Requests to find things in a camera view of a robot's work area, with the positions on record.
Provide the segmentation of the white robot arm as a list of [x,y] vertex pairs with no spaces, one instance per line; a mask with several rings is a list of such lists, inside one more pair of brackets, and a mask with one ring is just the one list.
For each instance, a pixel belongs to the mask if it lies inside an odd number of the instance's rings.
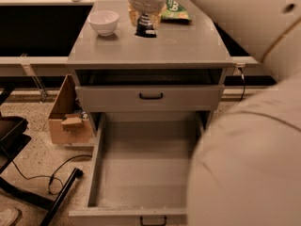
[[188,226],[301,226],[301,0],[190,0],[276,80],[205,131]]

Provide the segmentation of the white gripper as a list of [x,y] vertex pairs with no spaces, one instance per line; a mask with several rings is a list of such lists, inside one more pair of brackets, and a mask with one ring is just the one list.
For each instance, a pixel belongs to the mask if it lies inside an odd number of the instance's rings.
[[128,0],[128,12],[132,26],[137,27],[137,22],[140,16],[140,12],[152,13],[151,21],[154,29],[158,29],[161,23],[160,11],[166,0]]

